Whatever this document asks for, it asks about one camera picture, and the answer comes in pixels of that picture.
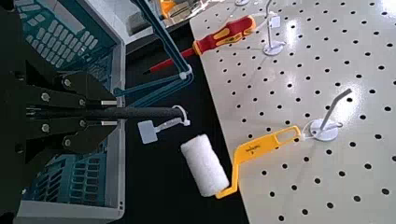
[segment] red and yellow screwdriver handle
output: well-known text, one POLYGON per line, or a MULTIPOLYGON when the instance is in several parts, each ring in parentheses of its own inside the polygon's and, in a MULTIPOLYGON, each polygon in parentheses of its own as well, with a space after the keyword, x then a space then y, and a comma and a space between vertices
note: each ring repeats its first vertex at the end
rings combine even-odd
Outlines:
POLYGON ((205 51, 215 49, 218 46, 238 42, 244 36, 250 35, 256 28, 256 22, 252 16, 243 17, 237 21, 230 21, 219 31, 207 35, 201 40, 195 40, 192 47, 195 53, 201 56, 205 51))

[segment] yellow roller handle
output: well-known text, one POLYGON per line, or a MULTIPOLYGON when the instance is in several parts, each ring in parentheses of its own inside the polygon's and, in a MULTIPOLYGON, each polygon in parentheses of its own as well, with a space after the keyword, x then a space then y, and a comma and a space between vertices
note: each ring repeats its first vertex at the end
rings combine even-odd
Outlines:
POLYGON ((265 153, 272 151, 277 147, 286 145, 292 142, 295 138, 301 135, 300 129, 297 126, 292 126, 287 129, 280 130, 275 133, 267 134, 263 137, 256 138, 253 141, 247 142, 239 146, 233 155, 233 177, 231 186, 227 189, 216 194, 216 198, 220 199, 238 190, 238 176, 239 176, 239 164, 245 161, 250 161, 258 158, 265 153), (294 131, 294 136, 287 139, 286 141, 280 142, 277 138, 281 133, 287 133, 294 131))

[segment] screwdriver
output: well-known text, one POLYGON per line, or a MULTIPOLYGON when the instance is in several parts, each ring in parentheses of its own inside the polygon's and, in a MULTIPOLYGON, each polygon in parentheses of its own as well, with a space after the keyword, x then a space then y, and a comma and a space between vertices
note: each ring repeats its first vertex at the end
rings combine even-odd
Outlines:
MULTIPOLYGON (((256 22, 252 16, 245 16, 237 21, 230 21, 214 34, 207 35, 201 40, 195 40, 192 42, 192 48, 186 49, 181 52, 183 58, 188 58, 194 54, 201 56, 207 50, 215 49, 221 45, 231 44, 238 42, 244 36, 253 33, 256 28, 256 22)), ((143 74, 153 73, 160 71, 165 67, 173 64, 172 59, 167 59, 161 63, 150 67, 150 69, 143 74)))

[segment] white pegboard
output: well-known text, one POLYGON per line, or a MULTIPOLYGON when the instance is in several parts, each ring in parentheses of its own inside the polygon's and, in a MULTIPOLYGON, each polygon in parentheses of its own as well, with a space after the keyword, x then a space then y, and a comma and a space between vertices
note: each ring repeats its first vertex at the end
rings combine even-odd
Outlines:
MULTIPOLYGON (((219 3, 191 19, 195 39, 265 12, 266 1, 219 3)), ((266 27, 201 57, 230 157, 241 144, 323 118, 344 124, 332 142, 307 140, 242 164, 250 223, 393 223, 396 219, 396 2, 275 0, 283 51, 265 56, 266 27)), ((264 18, 256 17, 257 24, 264 18)))

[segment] blue plastic basket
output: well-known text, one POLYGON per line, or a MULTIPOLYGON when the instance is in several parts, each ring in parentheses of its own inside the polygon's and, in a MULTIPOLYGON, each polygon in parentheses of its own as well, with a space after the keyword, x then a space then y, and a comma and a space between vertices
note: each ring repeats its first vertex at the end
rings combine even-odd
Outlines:
POLYGON ((105 206, 106 153, 83 157, 62 155, 52 160, 23 199, 105 206))
MULTIPOLYGON (((17 0, 26 41, 57 71, 84 70, 108 90, 116 42, 76 0, 17 0)), ((24 200, 105 205, 106 146, 95 154, 53 159, 24 200)))
POLYGON ((116 43, 77 1, 18 0, 15 5, 26 41, 57 70, 96 69, 94 75, 109 82, 116 43))

